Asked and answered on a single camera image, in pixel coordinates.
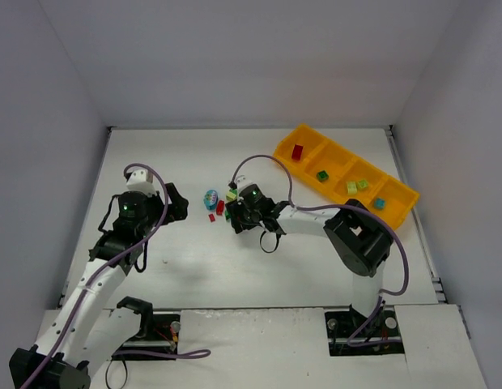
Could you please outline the red arch lego block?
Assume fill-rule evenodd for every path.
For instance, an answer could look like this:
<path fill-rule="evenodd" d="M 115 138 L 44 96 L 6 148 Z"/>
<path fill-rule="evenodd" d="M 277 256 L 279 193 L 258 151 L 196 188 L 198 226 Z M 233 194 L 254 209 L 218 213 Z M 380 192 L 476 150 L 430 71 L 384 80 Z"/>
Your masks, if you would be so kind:
<path fill-rule="evenodd" d="M 303 150 L 304 147 L 302 145 L 295 144 L 291 152 L 291 159 L 294 161 L 301 161 Z"/>

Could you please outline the small green lego brick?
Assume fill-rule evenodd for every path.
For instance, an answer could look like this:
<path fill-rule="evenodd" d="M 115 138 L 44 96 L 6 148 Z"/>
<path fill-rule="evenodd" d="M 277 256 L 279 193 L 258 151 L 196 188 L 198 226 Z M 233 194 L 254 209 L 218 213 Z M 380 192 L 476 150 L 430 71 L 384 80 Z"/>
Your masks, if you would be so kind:
<path fill-rule="evenodd" d="M 329 179 L 329 175 L 325 170 L 319 171 L 317 173 L 317 180 L 319 182 L 325 182 Z"/>

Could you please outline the light green lego brick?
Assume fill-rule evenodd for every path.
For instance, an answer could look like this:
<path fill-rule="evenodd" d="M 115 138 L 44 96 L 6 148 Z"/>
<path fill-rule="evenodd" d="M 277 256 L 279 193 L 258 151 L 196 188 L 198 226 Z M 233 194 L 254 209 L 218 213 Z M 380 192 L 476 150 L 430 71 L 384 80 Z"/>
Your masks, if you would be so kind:
<path fill-rule="evenodd" d="M 352 196 L 357 194 L 357 185 L 355 182 L 347 182 L 347 194 Z"/>

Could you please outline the teal blue lego brick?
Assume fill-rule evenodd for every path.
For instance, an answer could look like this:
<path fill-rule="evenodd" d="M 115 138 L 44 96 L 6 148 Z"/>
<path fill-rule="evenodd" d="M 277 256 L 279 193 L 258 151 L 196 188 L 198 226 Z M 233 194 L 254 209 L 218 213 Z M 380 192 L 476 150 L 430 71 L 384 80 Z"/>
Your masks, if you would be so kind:
<path fill-rule="evenodd" d="M 383 198 L 377 197 L 373 202 L 373 206 L 377 210 L 383 210 L 385 208 L 386 201 Z"/>

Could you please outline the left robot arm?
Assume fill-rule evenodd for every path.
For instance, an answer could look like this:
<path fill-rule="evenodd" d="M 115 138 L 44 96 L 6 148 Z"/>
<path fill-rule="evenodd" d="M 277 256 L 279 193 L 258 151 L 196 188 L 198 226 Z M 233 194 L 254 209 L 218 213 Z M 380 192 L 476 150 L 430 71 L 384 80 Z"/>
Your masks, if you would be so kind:
<path fill-rule="evenodd" d="M 100 367 L 130 338 L 154 328 L 153 305 L 124 297 L 102 319 L 103 309 L 163 225 L 185 220 L 189 202 L 171 182 L 165 194 L 147 180 L 127 182 L 116 195 L 119 213 L 90 251 L 82 279 L 51 326 L 29 349 L 17 348 L 9 368 L 17 388 L 88 388 Z"/>

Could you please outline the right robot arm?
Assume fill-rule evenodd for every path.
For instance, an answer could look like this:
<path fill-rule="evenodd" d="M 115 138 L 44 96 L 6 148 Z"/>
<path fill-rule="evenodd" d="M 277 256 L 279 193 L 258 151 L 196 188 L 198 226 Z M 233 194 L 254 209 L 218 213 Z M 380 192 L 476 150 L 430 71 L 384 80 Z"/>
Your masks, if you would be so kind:
<path fill-rule="evenodd" d="M 287 201 L 276 203 L 264 198 L 254 203 L 238 199 L 228 203 L 226 209 L 236 233 L 262 227 L 277 238 L 300 234 L 329 239 L 353 275 L 351 310 L 367 318 L 376 309 L 394 238 L 362 203 L 350 200 L 338 210 L 302 211 Z"/>

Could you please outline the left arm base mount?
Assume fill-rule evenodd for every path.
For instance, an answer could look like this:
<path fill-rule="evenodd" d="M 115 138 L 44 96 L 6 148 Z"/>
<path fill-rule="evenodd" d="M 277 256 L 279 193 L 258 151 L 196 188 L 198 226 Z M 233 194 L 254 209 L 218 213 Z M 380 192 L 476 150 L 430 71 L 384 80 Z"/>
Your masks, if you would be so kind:
<path fill-rule="evenodd" d="M 179 312 L 157 311 L 153 315 L 153 328 L 144 336 L 133 336 L 122 346 L 120 351 L 134 351 L 126 355 L 114 355 L 114 361 L 160 361 L 162 357 L 141 354 L 148 351 L 158 354 L 177 355 L 179 343 L 178 331 L 181 326 L 181 314 Z M 175 361 L 176 358 L 164 358 L 165 361 Z"/>

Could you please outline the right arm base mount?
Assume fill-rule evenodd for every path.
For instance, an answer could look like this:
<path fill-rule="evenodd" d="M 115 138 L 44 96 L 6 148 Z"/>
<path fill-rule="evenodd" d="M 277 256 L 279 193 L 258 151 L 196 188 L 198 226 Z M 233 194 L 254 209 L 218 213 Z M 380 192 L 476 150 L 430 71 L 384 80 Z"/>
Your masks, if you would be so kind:
<path fill-rule="evenodd" d="M 359 346 L 350 346 L 348 338 L 365 320 L 351 308 L 325 312 L 325 330 L 331 357 L 379 357 L 405 353 L 398 318 L 392 306 L 382 306 L 376 317 L 351 340 Z"/>

